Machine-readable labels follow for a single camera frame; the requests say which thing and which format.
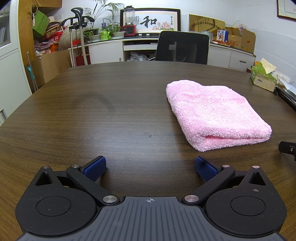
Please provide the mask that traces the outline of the pink towel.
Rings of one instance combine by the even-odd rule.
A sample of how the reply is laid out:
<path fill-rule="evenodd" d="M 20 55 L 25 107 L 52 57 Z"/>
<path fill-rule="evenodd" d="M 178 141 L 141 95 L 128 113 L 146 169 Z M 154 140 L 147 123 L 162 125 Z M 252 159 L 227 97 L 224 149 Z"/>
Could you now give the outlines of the pink towel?
<path fill-rule="evenodd" d="M 166 97 L 188 143 L 199 152 L 262 143 L 272 134 L 248 100 L 227 86 L 178 80 L 166 86 Z"/>

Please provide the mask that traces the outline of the green tissue box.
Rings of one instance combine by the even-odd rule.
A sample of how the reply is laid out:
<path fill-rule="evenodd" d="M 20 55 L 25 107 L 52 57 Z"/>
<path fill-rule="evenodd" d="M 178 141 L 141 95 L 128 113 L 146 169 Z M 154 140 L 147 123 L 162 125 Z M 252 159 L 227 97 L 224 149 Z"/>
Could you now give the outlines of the green tissue box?
<path fill-rule="evenodd" d="M 276 70 L 276 66 L 262 58 L 251 68 L 250 74 L 253 84 L 270 92 L 274 92 L 277 84 L 276 78 L 271 75 L 274 70 Z"/>

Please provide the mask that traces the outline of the large cardboard box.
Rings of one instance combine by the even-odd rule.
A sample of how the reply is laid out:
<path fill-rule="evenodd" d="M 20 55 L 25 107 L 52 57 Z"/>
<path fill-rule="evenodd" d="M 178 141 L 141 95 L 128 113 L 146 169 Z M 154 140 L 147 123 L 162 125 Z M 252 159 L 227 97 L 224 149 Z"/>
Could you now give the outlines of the large cardboard box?
<path fill-rule="evenodd" d="M 69 50 L 64 50 L 43 54 L 31 60 L 31 65 L 28 63 L 25 66 L 30 88 L 34 92 L 34 85 L 28 67 L 32 67 L 36 84 L 40 88 L 63 71 L 72 67 L 70 52 Z"/>

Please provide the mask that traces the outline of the black office chair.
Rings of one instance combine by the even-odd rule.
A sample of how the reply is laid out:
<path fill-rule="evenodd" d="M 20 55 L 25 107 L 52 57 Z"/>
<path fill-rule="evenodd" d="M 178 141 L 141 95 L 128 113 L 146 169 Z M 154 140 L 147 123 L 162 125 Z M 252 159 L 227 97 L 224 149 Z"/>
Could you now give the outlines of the black office chair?
<path fill-rule="evenodd" d="M 206 65 L 209 43 L 209 36 L 203 33 L 162 31 L 155 60 Z"/>

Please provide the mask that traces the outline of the white low cabinet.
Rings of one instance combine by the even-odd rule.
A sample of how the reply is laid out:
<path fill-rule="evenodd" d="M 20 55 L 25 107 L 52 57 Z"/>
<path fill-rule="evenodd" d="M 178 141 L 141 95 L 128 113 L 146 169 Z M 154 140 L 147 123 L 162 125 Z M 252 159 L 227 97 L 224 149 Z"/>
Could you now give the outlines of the white low cabinet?
<path fill-rule="evenodd" d="M 218 44 L 209 44 L 208 54 L 197 44 L 161 41 L 157 38 L 127 38 L 92 41 L 85 45 L 91 64 L 129 61 L 132 54 L 149 60 L 192 62 L 245 72 L 255 63 L 255 55 Z"/>

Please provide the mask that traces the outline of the red base blender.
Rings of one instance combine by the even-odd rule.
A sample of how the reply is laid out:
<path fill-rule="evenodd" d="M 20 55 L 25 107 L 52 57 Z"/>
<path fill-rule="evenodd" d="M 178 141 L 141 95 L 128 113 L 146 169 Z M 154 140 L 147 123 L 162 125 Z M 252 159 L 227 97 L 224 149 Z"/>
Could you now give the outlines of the red base blender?
<path fill-rule="evenodd" d="M 120 11 L 120 24 L 125 37 L 134 37 L 137 34 L 134 18 L 135 8 L 133 6 L 126 6 Z"/>

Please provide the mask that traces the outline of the framed calligraphy lotus picture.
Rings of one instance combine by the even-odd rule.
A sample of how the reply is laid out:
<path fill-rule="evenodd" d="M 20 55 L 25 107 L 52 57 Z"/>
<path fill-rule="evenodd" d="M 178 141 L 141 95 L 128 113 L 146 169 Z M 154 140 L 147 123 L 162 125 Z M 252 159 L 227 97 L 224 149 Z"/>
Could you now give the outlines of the framed calligraphy lotus picture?
<path fill-rule="evenodd" d="M 181 30 L 181 10 L 166 8 L 135 8 L 136 36 L 151 36 L 161 31 Z"/>

